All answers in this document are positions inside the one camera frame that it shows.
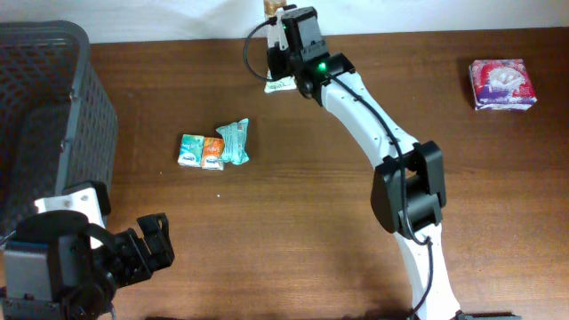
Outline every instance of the green led light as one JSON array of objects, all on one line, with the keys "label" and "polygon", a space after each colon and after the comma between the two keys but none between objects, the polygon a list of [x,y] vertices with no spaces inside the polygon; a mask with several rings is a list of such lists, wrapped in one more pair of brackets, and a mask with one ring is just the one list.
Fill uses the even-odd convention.
[{"label": "green led light", "polygon": [[318,64],[318,71],[322,71],[322,72],[325,72],[325,71],[326,71],[326,64],[325,64],[325,62],[320,62],[320,64]]}]

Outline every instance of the purple tissue package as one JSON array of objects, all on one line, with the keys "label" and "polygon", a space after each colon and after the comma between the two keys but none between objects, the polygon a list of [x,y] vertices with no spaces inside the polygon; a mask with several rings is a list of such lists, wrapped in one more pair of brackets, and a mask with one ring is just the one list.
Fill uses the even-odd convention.
[{"label": "purple tissue package", "polygon": [[476,60],[470,65],[476,110],[529,109],[537,98],[524,61]]}]

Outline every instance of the orange carton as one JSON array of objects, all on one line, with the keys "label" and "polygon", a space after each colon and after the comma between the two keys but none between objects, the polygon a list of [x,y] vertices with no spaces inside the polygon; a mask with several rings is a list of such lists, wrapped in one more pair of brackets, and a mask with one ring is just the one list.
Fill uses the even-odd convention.
[{"label": "orange carton", "polygon": [[223,170],[221,154],[224,148],[225,144],[223,143],[223,139],[205,138],[202,169]]}]

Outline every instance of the white wall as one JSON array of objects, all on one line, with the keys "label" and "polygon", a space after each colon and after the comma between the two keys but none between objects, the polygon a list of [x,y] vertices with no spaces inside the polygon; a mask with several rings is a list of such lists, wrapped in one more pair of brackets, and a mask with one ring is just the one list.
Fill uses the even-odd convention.
[{"label": "white wall", "polygon": [[[325,35],[569,26],[569,0],[289,0]],[[70,20],[92,43],[245,37],[262,0],[0,0],[0,21]]]}]

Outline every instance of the wood grain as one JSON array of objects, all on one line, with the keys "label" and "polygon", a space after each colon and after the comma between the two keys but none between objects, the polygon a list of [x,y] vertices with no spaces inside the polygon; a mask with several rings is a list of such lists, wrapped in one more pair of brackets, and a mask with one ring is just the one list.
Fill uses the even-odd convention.
[{"label": "wood grain", "polygon": [[[569,315],[569,29],[333,36],[393,119],[445,155],[443,247],[468,313]],[[120,319],[306,319],[407,310],[411,287],[369,205],[373,170],[297,92],[267,95],[242,41],[92,46],[119,118],[108,228],[166,212],[176,261],[120,290]],[[264,70],[261,40],[251,52]],[[475,112],[474,59],[523,58],[539,102]],[[183,133],[248,117],[251,161],[179,167]]]}]

